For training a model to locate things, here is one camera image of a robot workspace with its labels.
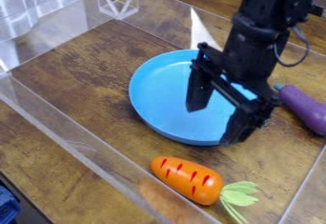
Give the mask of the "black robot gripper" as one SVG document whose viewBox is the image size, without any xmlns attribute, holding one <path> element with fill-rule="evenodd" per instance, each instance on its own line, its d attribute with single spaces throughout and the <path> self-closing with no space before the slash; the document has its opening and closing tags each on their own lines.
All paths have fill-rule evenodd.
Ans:
<svg viewBox="0 0 326 224">
<path fill-rule="evenodd" d="M 277 30 L 271 25 L 257 26 L 240 13 L 230 22 L 230 32 L 221 51 L 205 42 L 197 44 L 198 53 L 190 64 L 185 94 L 185 109 L 189 112 L 205 108 L 213 90 L 236 107 L 220 138 L 222 146 L 243 142 L 269 118 L 276 96 L 267 85 L 267 79 L 288 38 L 287 29 Z M 230 83 L 241 85 L 259 101 L 255 99 L 245 102 Z"/>
</svg>

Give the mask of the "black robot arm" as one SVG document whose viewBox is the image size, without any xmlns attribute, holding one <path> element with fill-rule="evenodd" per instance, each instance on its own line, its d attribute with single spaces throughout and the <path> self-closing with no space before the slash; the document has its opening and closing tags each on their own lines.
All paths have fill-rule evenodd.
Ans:
<svg viewBox="0 0 326 224">
<path fill-rule="evenodd" d="M 205 108 L 218 92 L 235 106 L 218 143 L 241 142 L 269 118 L 280 101 L 267 78 L 277 64 L 288 35 L 305 36 L 297 24 L 307 20 L 312 0 L 241 0 L 230 19 L 230 32 L 221 50 L 201 42 L 190 61 L 185 108 Z"/>
</svg>

